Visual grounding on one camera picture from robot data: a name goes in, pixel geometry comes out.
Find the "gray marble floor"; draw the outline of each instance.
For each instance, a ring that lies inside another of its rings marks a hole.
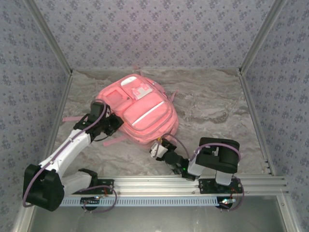
[[[197,148],[200,137],[234,139],[240,143],[242,159],[238,173],[264,174],[264,159],[255,134],[248,105],[236,71],[219,70],[143,70],[144,75],[160,83],[168,95],[179,93],[174,105],[179,116],[177,137],[189,152]],[[132,70],[74,72],[63,116],[81,116],[107,85],[133,73]],[[55,147],[69,135],[75,122],[61,123]],[[177,152],[185,155],[179,145]],[[101,142],[84,149],[66,174],[88,168],[107,175],[167,175],[170,168],[150,157],[148,149],[130,141],[104,147]],[[206,169],[205,174],[214,174]]]

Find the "patterned wallpaper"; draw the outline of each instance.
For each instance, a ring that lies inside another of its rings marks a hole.
[[[238,67],[273,0],[36,0],[71,68]]]
[[[289,0],[246,77],[278,174],[309,231],[309,1]]]
[[[9,232],[24,170],[44,153],[67,75],[23,1],[0,8],[0,231]]]

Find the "purple cable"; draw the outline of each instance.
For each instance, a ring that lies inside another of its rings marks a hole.
[[[244,191],[244,189],[243,189],[243,185],[242,185],[240,179],[237,178],[236,176],[234,176],[234,178],[237,179],[237,180],[239,181],[240,185],[241,185],[242,197],[241,197],[241,200],[240,200],[239,204],[236,205],[236,206],[235,206],[234,208],[232,208],[232,209],[229,209],[229,208],[228,208],[226,205],[224,205],[224,204],[219,204],[219,205],[224,206],[225,208],[227,208],[227,209],[223,209],[223,210],[225,210],[225,211],[234,211],[234,210],[237,210],[237,209],[241,206],[241,204],[243,203],[243,201],[244,201],[244,199],[245,199],[245,191]]]
[[[238,155],[238,162],[241,159],[241,154],[240,154],[240,152],[236,148],[234,148],[234,147],[232,147],[230,145],[227,145],[227,144],[222,144],[222,143],[209,143],[209,144],[204,144],[202,146],[199,146],[195,150],[194,155],[192,156],[192,158],[190,160],[193,160],[195,158],[195,156],[197,156],[197,154],[201,151],[201,149],[204,148],[204,147],[207,147],[207,146],[223,146],[223,147],[229,148],[229,149],[231,149],[231,150],[233,150],[233,151],[235,151],[237,153],[237,155]]]
[[[183,148],[184,148],[184,150],[185,150],[185,152],[187,154],[188,159],[190,158],[190,155],[189,155],[189,152],[188,152],[187,148],[185,147],[185,145],[175,135],[172,135],[170,133],[165,133],[164,135],[161,136],[161,139],[163,139],[166,136],[170,136],[170,137],[176,139],[180,143],[180,145],[183,146]],[[160,146],[160,143],[158,142],[158,146],[156,147],[156,151],[155,151],[154,157],[156,157],[157,154],[158,154],[159,146]]]
[[[84,205],[83,205],[83,209],[85,210],[85,212],[88,212],[88,213],[105,213],[105,212],[112,210],[115,207],[115,205],[117,203],[117,192],[112,187],[110,187],[108,185],[98,185],[98,186],[89,187],[89,188],[86,188],[86,189],[84,188],[84,189],[79,190],[79,192],[86,191],[86,190],[92,190],[92,189],[98,189],[98,188],[108,188],[108,189],[110,189],[115,194],[114,203],[111,205],[111,207],[109,207],[107,209],[89,211],[89,210],[86,209],[86,204],[91,200],[87,200],[87,201],[84,202]]]
[[[24,195],[24,197],[23,197],[23,206],[24,206],[24,207],[31,207],[31,206],[33,206],[32,204],[26,204],[27,196],[28,196],[28,194],[29,194],[29,192],[30,192],[30,189],[31,189],[31,187],[32,187],[32,185],[33,185],[33,183],[34,183],[34,181],[35,181],[35,180],[38,178],[38,176],[51,164],[50,162],[51,162],[51,161],[54,161],[54,160],[61,154],[61,152],[62,152],[71,142],[73,142],[74,139],[76,139],[76,137],[78,137],[81,133],[85,132],[86,130],[92,128],[92,127],[93,127],[94,125],[96,125],[96,124],[101,120],[101,118],[103,117],[103,115],[104,115],[104,113],[105,113],[105,111],[106,111],[106,104],[105,104],[105,102],[104,102],[102,99],[94,99],[94,100],[91,102],[91,104],[92,104],[93,102],[102,102],[102,103],[104,104],[104,108],[103,108],[102,114],[97,118],[97,120],[96,120],[94,123],[92,123],[90,126],[88,126],[88,127],[86,127],[85,129],[83,129],[82,131],[78,132],[76,135],[74,135],[74,136],[72,137],[72,139],[68,140],[68,142],[67,142],[66,144],[64,144],[62,148],[59,149],[59,151],[54,155],[54,157],[52,157],[52,159],[51,159],[47,164],[45,164],[43,167],[41,167],[41,169],[34,175],[34,177],[32,178],[32,180],[30,181],[30,183],[29,183],[29,185],[28,185],[28,187],[27,187],[27,189],[26,189],[26,191],[25,191],[25,195]]]

